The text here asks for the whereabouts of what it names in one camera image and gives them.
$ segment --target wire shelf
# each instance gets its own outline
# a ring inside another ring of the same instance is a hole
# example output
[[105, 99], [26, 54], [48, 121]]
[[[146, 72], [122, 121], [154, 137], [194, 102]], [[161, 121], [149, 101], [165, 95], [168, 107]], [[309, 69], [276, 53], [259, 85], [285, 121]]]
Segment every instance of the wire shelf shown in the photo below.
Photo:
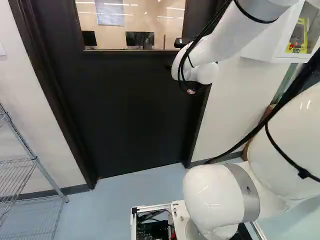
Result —
[[36, 167], [30, 158], [0, 161], [0, 227]]
[[65, 197], [18, 200], [0, 228], [0, 240], [52, 240]]

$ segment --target black cable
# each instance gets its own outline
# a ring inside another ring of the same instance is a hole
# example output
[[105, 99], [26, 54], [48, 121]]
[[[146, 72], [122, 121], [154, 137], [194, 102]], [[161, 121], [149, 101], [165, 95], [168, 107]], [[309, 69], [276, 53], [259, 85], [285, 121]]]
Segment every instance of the black cable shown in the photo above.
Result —
[[149, 218], [149, 219], [147, 219], [147, 220], [153, 220], [153, 221], [156, 221], [156, 222], [163, 222], [163, 221], [167, 221], [167, 220], [158, 220], [158, 219], [155, 219], [155, 218]]
[[272, 138], [270, 132], [269, 132], [269, 127], [268, 127], [268, 123], [265, 124], [265, 133], [266, 136], [268, 137], [270, 143], [272, 144], [272, 146], [278, 151], [278, 153], [292, 166], [294, 167], [299, 173], [298, 176], [302, 179], [306, 179], [306, 178], [311, 178], [315, 181], [317, 181], [318, 183], [320, 183], [320, 178], [314, 176], [313, 174], [311, 174], [307, 169], [303, 168], [302, 166], [296, 164], [274, 141], [274, 139]]
[[185, 76], [184, 76], [184, 71], [183, 71], [183, 68], [184, 68], [184, 64], [185, 64], [185, 61], [187, 58], [189, 58], [189, 61], [191, 63], [191, 60], [190, 60], [190, 57], [189, 57], [189, 53], [195, 48], [195, 46], [198, 44], [198, 42], [202, 39], [203, 36], [205, 36], [205, 34], [208, 33], [208, 30], [210, 29], [210, 27], [212, 27], [215, 23], [216, 23], [216, 20], [220, 20], [220, 17], [225, 13], [225, 10], [227, 9], [228, 7], [228, 3], [230, 3], [230, 0], [226, 0], [222, 7], [220, 8], [220, 10], [211, 18], [211, 20], [204, 26], [204, 28], [201, 30], [201, 32], [195, 37], [195, 39], [193, 40], [193, 42], [191, 43], [191, 45], [189, 45], [186, 49], [186, 52], [184, 53], [184, 55], [182, 56], [181, 58], [181, 61], [179, 63], [179, 66], [178, 66], [178, 82], [179, 82], [179, 86], [182, 88], [182, 85], [180, 83], [181, 79], [180, 79], [180, 74], [181, 74], [181, 77], [182, 77], [182, 81], [184, 83], [184, 85], [188, 88], [188, 90], [191, 90], [191, 91], [187, 91], [189, 94], [195, 94], [196, 91], [195, 89], [193, 89], [192, 87], [190, 87], [185, 79]]
[[263, 119], [251, 132], [249, 132], [242, 140], [240, 140], [237, 144], [231, 147], [229, 150], [225, 151], [224, 153], [209, 158], [204, 164], [211, 164], [213, 161], [222, 158], [228, 154], [231, 154], [233, 151], [240, 148], [243, 144], [253, 138], [263, 127], [264, 125], [269, 122], [270, 119], [285, 105], [287, 104], [292, 98], [294, 98], [299, 91], [302, 89], [305, 82], [308, 78], [314, 73], [314, 71], [318, 68], [320, 62], [320, 48], [314, 53], [311, 59], [303, 66], [301, 72], [289, 86], [287, 91], [283, 94], [282, 98], [278, 102], [278, 104], [274, 107], [271, 113]]

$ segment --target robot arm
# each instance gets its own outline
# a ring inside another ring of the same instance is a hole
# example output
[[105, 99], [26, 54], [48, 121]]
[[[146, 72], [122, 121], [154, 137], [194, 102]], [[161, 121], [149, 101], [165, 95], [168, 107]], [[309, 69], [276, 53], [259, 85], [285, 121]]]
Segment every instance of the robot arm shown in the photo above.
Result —
[[[238, 53], [297, 2], [234, 0], [212, 33], [189, 53], [191, 43], [181, 49], [172, 65], [172, 77], [179, 79], [181, 61], [188, 54], [183, 66], [186, 80], [210, 84], [218, 73], [216, 62]], [[183, 194], [190, 219], [208, 240], [229, 239], [237, 224], [288, 209], [283, 199], [261, 186], [247, 162], [194, 167], [184, 178]]]
[[[189, 53], [190, 61], [186, 60], [183, 66], [186, 80], [212, 83], [212, 75], [218, 72], [215, 62], [238, 53], [297, 2], [298, 0], [232, 1], [214, 31], [202, 37]], [[189, 45], [181, 49], [174, 59], [171, 74], [175, 80], [178, 80], [179, 64]]]

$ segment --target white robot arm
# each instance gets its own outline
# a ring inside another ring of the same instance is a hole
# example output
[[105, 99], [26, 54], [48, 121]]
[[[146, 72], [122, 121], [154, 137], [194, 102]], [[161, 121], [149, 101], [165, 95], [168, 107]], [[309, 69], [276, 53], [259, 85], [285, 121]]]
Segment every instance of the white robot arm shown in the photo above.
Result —
[[[202, 37], [189, 53], [190, 61], [184, 61], [183, 73], [186, 81], [212, 83], [218, 72], [216, 62], [238, 53], [297, 2], [298, 0], [232, 1], [214, 31]], [[171, 74], [175, 80], [178, 80], [183, 55], [191, 44], [181, 49], [174, 59]]]
[[[172, 65], [172, 77], [179, 79], [181, 61], [188, 54], [183, 67], [186, 80], [211, 83], [218, 72], [215, 62], [235, 55], [296, 2], [298, 0], [234, 0], [211, 34], [204, 36], [189, 53], [186, 52], [191, 43], [178, 53]], [[319, 94], [316, 94], [319, 91], [320, 84], [300, 94], [269, 122], [270, 132], [285, 152], [295, 156], [299, 166], [312, 170], [316, 176], [320, 176], [320, 168], [313, 169], [319, 165], [316, 156], [320, 133], [310, 126], [318, 125], [320, 114], [316, 108], [307, 110], [311, 103], [313, 106], [320, 103]], [[304, 105], [305, 112], [297, 113]], [[292, 137], [294, 131], [304, 139]], [[312, 139], [311, 143], [301, 149], [301, 141], [308, 139]], [[286, 162], [271, 145], [266, 132], [258, 133], [248, 154], [249, 162], [202, 165], [186, 174], [184, 201], [190, 219], [201, 233], [199, 239], [228, 240], [239, 223], [280, 215], [320, 194], [320, 183], [298, 175], [297, 168]]]

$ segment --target white wall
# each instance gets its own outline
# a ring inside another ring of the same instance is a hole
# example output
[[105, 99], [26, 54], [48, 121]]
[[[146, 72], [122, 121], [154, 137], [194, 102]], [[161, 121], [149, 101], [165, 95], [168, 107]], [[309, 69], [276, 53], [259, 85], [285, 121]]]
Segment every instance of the white wall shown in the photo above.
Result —
[[258, 124], [289, 66], [240, 56], [219, 62], [219, 76], [212, 84], [192, 162], [215, 157], [248, 134]]
[[[0, 101], [61, 188], [85, 184], [32, 68], [8, 0], [0, 1], [0, 41], [7, 54], [0, 57]], [[15, 155], [21, 152], [8, 130], [0, 129], [3, 158], [10, 156], [10, 150]], [[49, 189], [51, 186], [36, 171], [24, 192]]]

